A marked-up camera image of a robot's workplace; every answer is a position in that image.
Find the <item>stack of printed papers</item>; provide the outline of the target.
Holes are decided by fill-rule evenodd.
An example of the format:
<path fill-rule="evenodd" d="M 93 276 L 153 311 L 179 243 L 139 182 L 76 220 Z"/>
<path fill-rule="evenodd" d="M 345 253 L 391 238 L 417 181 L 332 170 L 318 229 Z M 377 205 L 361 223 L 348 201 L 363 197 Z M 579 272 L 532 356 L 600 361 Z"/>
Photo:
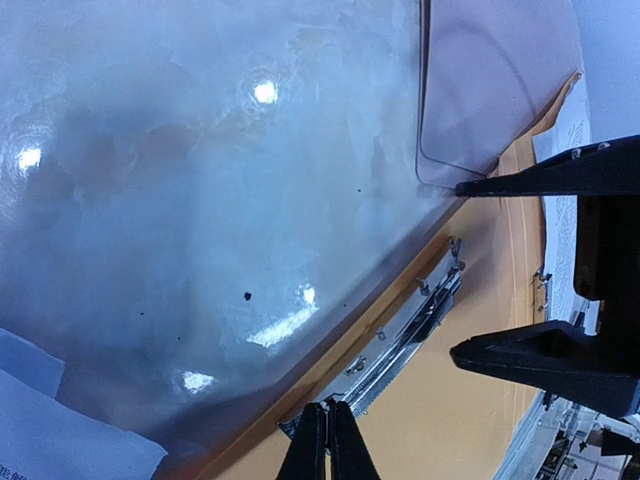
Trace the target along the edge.
<path fill-rule="evenodd" d="M 551 126 L 532 137 L 535 159 L 544 164 L 566 150 L 591 143 L 591 123 L 586 80 L 579 73 L 560 96 Z M 577 239 L 577 198 L 547 196 L 542 199 L 546 240 L 542 274 L 547 283 L 548 320 L 562 320 L 587 335 L 596 333 L 599 303 L 587 300 L 574 289 Z"/>

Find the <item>orange file folder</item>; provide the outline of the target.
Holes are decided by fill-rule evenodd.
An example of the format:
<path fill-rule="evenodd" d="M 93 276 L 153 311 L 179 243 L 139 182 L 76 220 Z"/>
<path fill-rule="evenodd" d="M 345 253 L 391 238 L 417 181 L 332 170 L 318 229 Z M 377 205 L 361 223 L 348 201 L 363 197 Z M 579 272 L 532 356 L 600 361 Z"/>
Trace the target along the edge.
<path fill-rule="evenodd" d="M 452 346 L 492 330 L 539 322 L 535 273 L 544 258 L 537 199 L 464 202 L 395 280 L 359 311 L 354 324 L 266 411 L 243 423 L 224 448 L 170 472 L 173 479 L 272 479 L 289 441 L 278 422 L 343 376 L 379 328 L 410 314 L 418 279 L 462 241 L 466 267 L 452 310 L 361 417 L 359 426 L 385 479 L 489 479 L 494 476 L 533 388 L 457 369 Z"/>

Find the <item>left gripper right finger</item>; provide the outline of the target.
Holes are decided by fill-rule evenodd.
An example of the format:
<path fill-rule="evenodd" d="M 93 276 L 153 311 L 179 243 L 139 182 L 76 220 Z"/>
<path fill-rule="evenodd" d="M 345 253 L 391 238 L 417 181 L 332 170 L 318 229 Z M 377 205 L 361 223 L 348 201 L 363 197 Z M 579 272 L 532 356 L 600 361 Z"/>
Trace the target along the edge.
<path fill-rule="evenodd" d="M 329 405 L 328 430 L 333 479 L 380 479 L 355 417 L 346 402 L 333 402 Z"/>

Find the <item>metal folder spine clip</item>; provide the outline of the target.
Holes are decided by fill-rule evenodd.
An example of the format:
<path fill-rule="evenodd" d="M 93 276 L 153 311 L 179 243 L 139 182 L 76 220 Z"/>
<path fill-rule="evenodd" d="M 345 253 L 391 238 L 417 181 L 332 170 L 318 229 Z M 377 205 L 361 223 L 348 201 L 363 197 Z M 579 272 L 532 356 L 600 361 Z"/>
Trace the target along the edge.
<path fill-rule="evenodd" d="M 540 268 L 533 275 L 533 297 L 534 297 L 534 313 L 546 314 L 546 310 L 550 301 L 552 275 L 546 274 L 543 268 Z"/>

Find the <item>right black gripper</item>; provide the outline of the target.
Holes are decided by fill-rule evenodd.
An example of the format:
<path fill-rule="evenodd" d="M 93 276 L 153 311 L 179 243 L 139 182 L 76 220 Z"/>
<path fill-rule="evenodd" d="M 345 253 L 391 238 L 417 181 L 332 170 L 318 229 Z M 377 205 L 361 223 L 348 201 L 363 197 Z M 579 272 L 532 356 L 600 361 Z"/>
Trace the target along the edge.
<path fill-rule="evenodd" d="M 474 336 L 450 349 L 463 370 L 529 385 L 623 418 L 639 412 L 639 137 L 565 150 L 520 172 L 461 182 L 467 198 L 578 198 L 574 287 L 599 301 L 598 334 L 565 321 Z"/>

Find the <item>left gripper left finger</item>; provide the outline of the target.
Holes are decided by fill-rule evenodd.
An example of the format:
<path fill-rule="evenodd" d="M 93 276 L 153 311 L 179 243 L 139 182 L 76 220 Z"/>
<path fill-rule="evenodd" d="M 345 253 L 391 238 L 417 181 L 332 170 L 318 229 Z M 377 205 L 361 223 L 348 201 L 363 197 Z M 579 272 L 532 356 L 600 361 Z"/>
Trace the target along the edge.
<path fill-rule="evenodd" d="M 320 403 L 307 404 L 300 415 L 281 422 L 280 429 L 290 438 L 278 480 L 325 480 L 327 413 Z"/>

